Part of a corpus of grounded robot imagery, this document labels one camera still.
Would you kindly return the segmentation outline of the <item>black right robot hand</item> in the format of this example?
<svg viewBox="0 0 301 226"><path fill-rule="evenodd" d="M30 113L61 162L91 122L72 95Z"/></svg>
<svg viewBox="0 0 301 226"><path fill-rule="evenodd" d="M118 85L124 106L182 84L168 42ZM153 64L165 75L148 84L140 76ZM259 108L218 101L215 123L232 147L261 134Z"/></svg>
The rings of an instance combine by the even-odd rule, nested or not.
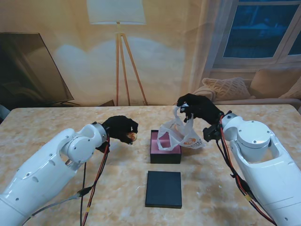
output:
<svg viewBox="0 0 301 226"><path fill-rule="evenodd" d="M219 122L219 119L224 112L218 109L214 103L207 98L206 96L197 96L191 93L188 93L177 100L177 106L181 107L184 104L188 106L181 110L180 113L185 113L186 118L184 122L193 118L201 118L205 120L210 125L216 124Z"/></svg>

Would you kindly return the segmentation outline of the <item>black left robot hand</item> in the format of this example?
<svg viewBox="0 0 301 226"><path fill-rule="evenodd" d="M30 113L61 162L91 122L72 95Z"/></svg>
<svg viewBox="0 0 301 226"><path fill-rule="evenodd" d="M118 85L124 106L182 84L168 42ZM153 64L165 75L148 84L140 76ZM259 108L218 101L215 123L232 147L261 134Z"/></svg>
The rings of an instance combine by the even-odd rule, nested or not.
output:
<svg viewBox="0 0 301 226"><path fill-rule="evenodd" d="M132 139L128 133L138 133L138 123L123 115L112 116L102 123L103 128L110 138L131 145Z"/></svg>

